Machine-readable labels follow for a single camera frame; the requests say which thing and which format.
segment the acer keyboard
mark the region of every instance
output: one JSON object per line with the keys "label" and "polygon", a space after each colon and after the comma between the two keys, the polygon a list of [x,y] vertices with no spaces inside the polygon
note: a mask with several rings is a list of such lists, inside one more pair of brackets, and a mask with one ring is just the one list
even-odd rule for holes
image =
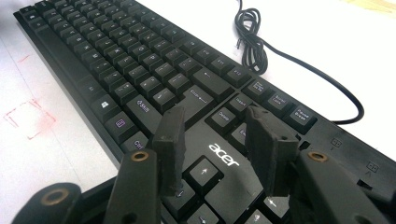
{"label": "acer keyboard", "polygon": [[165,111],[185,108],[183,191],[162,198],[163,223],[286,218],[289,199],[267,198],[247,159],[249,105],[272,112],[300,150],[336,158],[362,188],[386,199],[396,190],[394,161],[141,3],[42,1],[14,16],[118,161],[145,147]]}

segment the shift key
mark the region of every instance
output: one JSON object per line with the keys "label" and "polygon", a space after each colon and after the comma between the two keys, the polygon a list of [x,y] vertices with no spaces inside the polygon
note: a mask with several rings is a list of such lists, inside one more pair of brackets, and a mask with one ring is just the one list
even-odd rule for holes
{"label": "shift key", "polygon": [[125,105],[127,114],[147,136],[155,134],[163,116],[142,95],[136,96]]}

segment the keyboard cable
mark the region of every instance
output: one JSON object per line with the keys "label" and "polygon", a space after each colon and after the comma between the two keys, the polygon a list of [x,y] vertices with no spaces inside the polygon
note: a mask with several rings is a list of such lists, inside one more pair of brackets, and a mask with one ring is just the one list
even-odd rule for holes
{"label": "keyboard cable", "polygon": [[309,63],[305,63],[293,56],[290,56],[287,53],[284,53],[278,49],[275,49],[270,44],[265,42],[263,39],[257,36],[257,33],[260,29],[260,25],[262,22],[262,18],[259,10],[256,8],[248,8],[246,10],[242,10],[242,0],[239,0],[239,10],[235,15],[235,27],[236,31],[239,34],[239,39],[236,44],[237,48],[241,42],[245,44],[245,49],[242,56],[242,65],[249,68],[252,72],[262,75],[265,73],[268,67],[268,58],[267,54],[264,50],[264,46],[270,49],[272,52],[276,53],[279,56],[282,56],[294,63],[299,64],[300,66],[308,69],[309,71],[317,74],[322,77],[326,81],[330,82],[337,88],[340,92],[342,92],[358,109],[358,115],[353,119],[345,119],[345,120],[333,120],[332,122],[337,125],[343,124],[351,124],[361,120],[364,116],[364,108],[361,102],[356,98],[352,92],[350,92],[347,88],[345,88],[341,83],[329,77],[324,72],[320,71],[316,67],[310,65]]}

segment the acer logo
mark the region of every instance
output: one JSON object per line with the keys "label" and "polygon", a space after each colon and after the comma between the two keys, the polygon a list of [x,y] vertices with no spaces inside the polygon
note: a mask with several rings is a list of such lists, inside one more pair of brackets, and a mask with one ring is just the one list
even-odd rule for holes
{"label": "acer logo", "polygon": [[214,151],[219,158],[221,158],[228,166],[233,164],[239,166],[239,163],[234,161],[231,156],[227,154],[224,150],[220,148],[218,144],[209,145],[210,150]]}

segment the red marking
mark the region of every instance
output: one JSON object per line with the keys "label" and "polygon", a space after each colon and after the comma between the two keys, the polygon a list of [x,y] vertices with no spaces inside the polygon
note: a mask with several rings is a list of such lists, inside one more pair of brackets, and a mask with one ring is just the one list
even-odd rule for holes
{"label": "red marking", "polygon": [[18,61],[18,63],[21,63],[21,62],[25,61],[25,59],[27,59],[29,56],[30,56],[30,54],[27,55],[27,56],[25,56],[24,58],[20,59],[20,60]]}
{"label": "red marking", "polygon": [[29,140],[49,129],[56,121],[35,99],[20,104],[10,110],[6,113],[4,119],[13,127],[20,130],[20,132],[24,133]]}

